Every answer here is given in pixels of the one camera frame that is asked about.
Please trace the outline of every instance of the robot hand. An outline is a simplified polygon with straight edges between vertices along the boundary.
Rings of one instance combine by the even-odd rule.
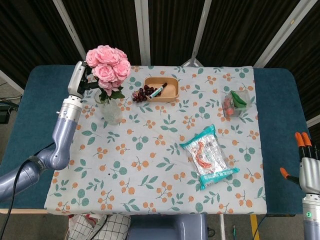
[[[282,176],[300,188],[306,196],[302,199],[304,239],[320,239],[320,160],[318,150],[306,132],[302,135],[295,133],[299,147],[300,173],[299,177],[291,176],[283,167],[280,168]]]

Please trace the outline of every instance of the food package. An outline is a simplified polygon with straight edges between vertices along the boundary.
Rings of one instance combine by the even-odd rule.
[[[225,162],[226,157],[218,143],[214,125],[207,127],[180,146],[192,156],[200,177],[202,190],[233,173],[239,172],[238,168],[230,168]]]

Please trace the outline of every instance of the tablecloth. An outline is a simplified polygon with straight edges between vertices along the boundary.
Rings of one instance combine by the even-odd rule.
[[[179,98],[132,102],[132,91],[150,76],[177,78]],[[123,87],[123,119],[117,126],[102,119],[95,91],[85,93],[70,163],[54,173],[47,195],[49,213],[267,212],[252,67],[134,66]],[[252,108],[241,118],[226,118],[221,100],[238,89],[249,91]],[[240,172],[200,190],[195,168],[179,144],[211,124],[228,163]]]

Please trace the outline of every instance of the clear glass vase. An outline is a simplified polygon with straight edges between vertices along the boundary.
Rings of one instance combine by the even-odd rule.
[[[118,106],[117,99],[101,101],[99,97],[100,94],[101,90],[98,89],[94,95],[94,99],[100,105],[99,109],[103,114],[104,120],[107,121],[109,125],[119,124],[123,118],[123,114]]]

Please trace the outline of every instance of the plastic container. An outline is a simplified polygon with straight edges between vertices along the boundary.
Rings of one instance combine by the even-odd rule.
[[[231,92],[229,92],[222,100],[225,117],[240,117],[252,106],[248,90],[235,91],[235,93],[246,103],[246,106],[236,107]]]
[[[148,77],[144,80],[144,85],[148,85],[150,88],[160,88],[164,83],[167,86],[162,90],[160,96],[153,97],[150,99],[146,97],[149,102],[173,102],[179,96],[179,82],[173,77]]]

